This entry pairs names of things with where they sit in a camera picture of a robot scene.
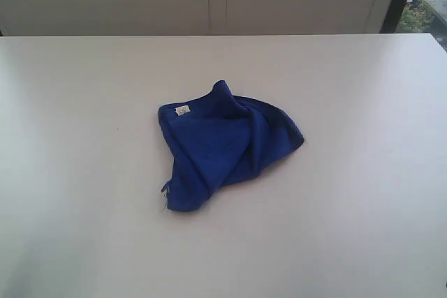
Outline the blue towel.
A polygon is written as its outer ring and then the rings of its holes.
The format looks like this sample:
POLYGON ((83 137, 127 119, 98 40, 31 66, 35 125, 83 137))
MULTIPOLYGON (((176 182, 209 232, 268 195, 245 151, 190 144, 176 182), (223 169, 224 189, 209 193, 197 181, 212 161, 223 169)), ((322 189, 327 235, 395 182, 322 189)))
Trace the blue towel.
POLYGON ((171 211, 200 209, 220 188, 256 178, 305 142, 283 110, 235 96, 223 80, 200 98, 161 106, 158 120, 173 155, 161 190, 171 211))

